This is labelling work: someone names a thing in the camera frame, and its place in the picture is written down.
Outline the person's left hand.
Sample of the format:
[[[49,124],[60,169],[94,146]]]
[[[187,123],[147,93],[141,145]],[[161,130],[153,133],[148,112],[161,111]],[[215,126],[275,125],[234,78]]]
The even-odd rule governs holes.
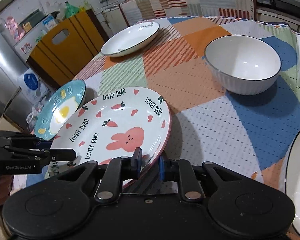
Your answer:
[[[4,175],[0,177],[0,206],[6,202],[12,190],[13,176]]]

